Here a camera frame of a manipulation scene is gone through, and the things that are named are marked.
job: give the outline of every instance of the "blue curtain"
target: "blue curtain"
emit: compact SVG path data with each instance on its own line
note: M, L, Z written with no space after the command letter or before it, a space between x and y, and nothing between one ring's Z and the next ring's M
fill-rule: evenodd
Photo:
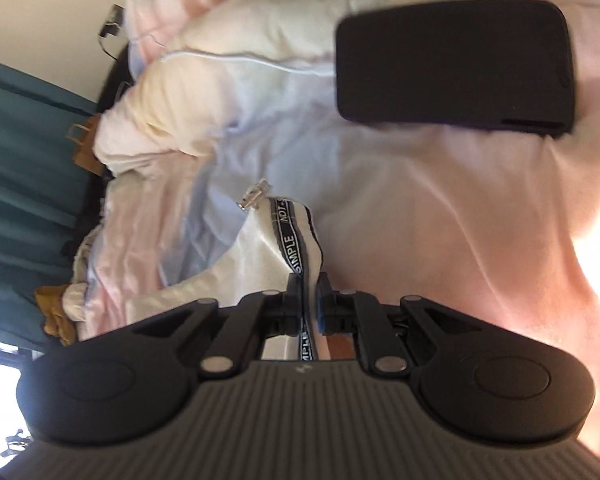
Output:
M33 291L61 285L71 263L60 255L88 179L65 135L95 104L0 65L0 341L45 351L53 340Z

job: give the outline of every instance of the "metal clip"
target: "metal clip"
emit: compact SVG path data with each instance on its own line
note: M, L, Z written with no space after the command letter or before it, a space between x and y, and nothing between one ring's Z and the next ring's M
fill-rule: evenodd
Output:
M250 208L257 209L258 204L267 197L267 193L271 190L271 185L264 178L259 181L255 186L251 186L244 194L238 207L243 211L247 211Z

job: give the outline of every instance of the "ribbed surface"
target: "ribbed surface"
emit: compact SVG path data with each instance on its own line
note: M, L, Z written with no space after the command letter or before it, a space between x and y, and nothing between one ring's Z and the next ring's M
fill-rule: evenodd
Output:
M257 362L204 384L180 417L105 449L42 442L3 470L7 480L587 480L600 462L574 440L497 449L439 427L402 383L356 362Z

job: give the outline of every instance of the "black cable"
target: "black cable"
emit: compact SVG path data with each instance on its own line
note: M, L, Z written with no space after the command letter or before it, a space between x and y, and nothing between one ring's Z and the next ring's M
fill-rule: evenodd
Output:
M118 58L117 57L113 57L109 52L107 52L107 49L104 48L104 43L103 43L104 38L101 36L98 36L98 44L100 45L100 48L102 49L102 51L107 54L107 56L109 56L111 59L113 59L114 61L117 61Z

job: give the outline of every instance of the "beige wall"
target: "beige wall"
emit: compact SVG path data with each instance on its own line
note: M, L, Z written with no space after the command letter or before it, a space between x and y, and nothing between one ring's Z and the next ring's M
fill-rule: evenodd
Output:
M0 63L96 100L112 63L96 37L110 6L123 2L0 0Z

